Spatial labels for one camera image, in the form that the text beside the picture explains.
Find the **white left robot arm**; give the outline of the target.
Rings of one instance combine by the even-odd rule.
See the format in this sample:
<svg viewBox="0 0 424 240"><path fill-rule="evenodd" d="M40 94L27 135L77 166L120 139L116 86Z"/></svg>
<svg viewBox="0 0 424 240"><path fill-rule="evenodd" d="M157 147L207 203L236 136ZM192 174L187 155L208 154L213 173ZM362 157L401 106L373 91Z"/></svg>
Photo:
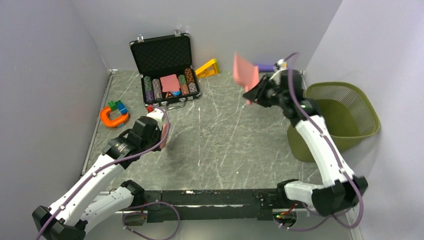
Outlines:
<svg viewBox="0 0 424 240"><path fill-rule="evenodd" d="M100 200L101 191L141 156L161 151L167 141L170 121L161 111L137 119L132 128L111 139L92 167L62 197L32 213L36 239L82 240L96 225L113 213L139 209L145 190L133 180L124 181Z"/></svg>

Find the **pink hand brush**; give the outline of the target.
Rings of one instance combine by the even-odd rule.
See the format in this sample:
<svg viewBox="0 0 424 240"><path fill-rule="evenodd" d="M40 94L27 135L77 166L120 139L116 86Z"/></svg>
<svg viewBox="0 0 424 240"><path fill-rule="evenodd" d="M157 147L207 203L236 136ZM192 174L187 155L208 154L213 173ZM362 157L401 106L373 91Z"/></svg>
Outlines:
<svg viewBox="0 0 424 240"><path fill-rule="evenodd" d="M159 148L160 148L160 149L165 148L165 147L166 147L166 145L167 145L167 140L168 140L168 134L167 134L167 131L168 131L168 124L166 124L166 123L165 123L165 124L162 126L161 139L160 139L161 144L160 144L160 146L159 146Z"/></svg>

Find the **pink plastic dustpan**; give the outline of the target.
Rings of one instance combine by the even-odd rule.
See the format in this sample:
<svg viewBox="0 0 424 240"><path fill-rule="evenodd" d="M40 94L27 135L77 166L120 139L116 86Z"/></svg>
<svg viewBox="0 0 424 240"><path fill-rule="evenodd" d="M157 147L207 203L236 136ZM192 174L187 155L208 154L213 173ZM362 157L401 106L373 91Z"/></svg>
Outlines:
<svg viewBox="0 0 424 240"><path fill-rule="evenodd" d="M258 66L238 55L237 52L234 53L232 76L235 83L242 87L245 93L260 82Z"/></svg>

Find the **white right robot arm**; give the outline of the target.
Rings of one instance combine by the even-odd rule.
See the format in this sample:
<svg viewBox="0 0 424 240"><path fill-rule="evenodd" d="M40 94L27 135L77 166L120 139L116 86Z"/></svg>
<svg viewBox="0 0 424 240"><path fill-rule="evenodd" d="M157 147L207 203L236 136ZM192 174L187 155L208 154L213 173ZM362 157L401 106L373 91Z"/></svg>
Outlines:
<svg viewBox="0 0 424 240"><path fill-rule="evenodd" d="M358 216L362 216L362 195L368 182L365 177L357 176L343 160L317 102L305 97L300 75L283 70L262 78L257 73L246 80L236 75L233 78L245 89L243 97L249 102L283 110L284 116L306 143L320 172L321 185L296 179L280 182L276 203L288 208L294 202L302 202L312 205L323 217L358 206Z"/></svg>

